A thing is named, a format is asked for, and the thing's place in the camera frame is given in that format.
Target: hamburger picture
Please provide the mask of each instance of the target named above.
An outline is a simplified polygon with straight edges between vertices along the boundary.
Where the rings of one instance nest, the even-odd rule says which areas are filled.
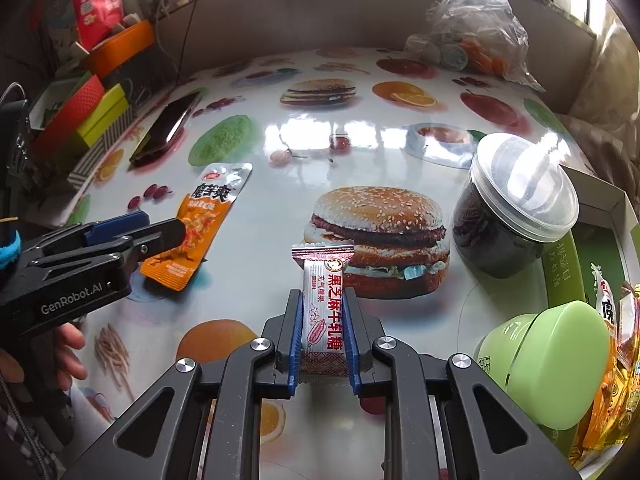
[[[356,85],[348,79],[313,79],[291,86],[280,98],[284,105],[339,105],[356,95]]]
[[[344,286],[361,298],[406,299],[438,288],[449,266],[440,206],[396,187],[340,187],[322,195],[305,242],[353,240]]]

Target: striped box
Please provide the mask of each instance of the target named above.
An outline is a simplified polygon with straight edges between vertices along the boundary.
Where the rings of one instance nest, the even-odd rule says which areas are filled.
[[[126,129],[131,126],[135,119],[133,107],[127,108],[102,134],[100,139],[84,154],[84,157],[73,168],[73,171],[66,178],[71,187],[75,190],[81,189],[82,185],[89,180],[100,165],[100,162]]]

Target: phone screen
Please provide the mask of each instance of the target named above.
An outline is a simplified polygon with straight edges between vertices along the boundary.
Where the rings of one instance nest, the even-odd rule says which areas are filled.
[[[133,162],[141,155],[149,155],[171,145],[172,139],[184,123],[191,104],[198,96],[198,92],[194,92],[170,102],[152,124],[129,160]]]

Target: metal screw head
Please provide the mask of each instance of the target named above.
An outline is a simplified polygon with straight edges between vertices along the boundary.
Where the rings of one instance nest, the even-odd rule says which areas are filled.
[[[383,348],[385,350],[391,350],[392,348],[395,348],[396,344],[398,344],[398,343],[391,336],[383,335],[382,337],[378,338],[378,340],[376,341],[376,344],[380,348]]]
[[[471,357],[466,354],[455,354],[451,358],[451,362],[457,368],[469,368],[471,366]]]
[[[190,357],[184,357],[175,364],[175,369],[179,372],[191,372],[196,367],[196,361]]]
[[[269,341],[265,337],[257,337],[253,341],[251,341],[251,348],[253,348],[256,352],[262,352],[271,346],[271,341]]]

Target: green bowl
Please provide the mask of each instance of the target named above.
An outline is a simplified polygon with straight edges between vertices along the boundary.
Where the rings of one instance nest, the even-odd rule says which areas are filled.
[[[608,355],[604,321],[572,301],[495,328],[476,361],[534,422],[568,430],[593,402]]]

